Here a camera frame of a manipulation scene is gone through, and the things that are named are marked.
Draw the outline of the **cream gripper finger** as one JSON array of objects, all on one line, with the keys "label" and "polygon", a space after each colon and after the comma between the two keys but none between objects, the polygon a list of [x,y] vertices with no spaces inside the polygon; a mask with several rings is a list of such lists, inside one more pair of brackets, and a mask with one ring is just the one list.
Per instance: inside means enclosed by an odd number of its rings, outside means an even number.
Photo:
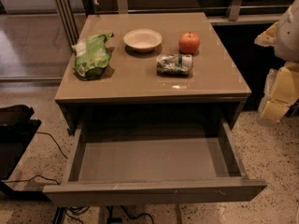
[{"label": "cream gripper finger", "polygon": [[285,103],[271,101],[264,97],[259,104],[258,112],[263,119],[280,122],[289,109],[290,107]]},{"label": "cream gripper finger", "polygon": [[255,38],[254,43],[262,47],[274,47],[276,44],[275,39],[277,27],[278,22],[273,23],[264,32],[262,32]]}]

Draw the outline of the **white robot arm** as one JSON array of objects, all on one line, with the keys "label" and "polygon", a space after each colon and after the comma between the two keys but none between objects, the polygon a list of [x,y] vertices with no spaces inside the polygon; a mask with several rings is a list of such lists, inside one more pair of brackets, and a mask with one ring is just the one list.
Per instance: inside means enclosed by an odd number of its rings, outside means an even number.
[{"label": "white robot arm", "polygon": [[269,71],[258,108],[262,119],[280,122],[299,100],[299,0],[294,0],[279,21],[259,34],[254,43],[273,47],[275,55],[285,61],[278,70]]}]

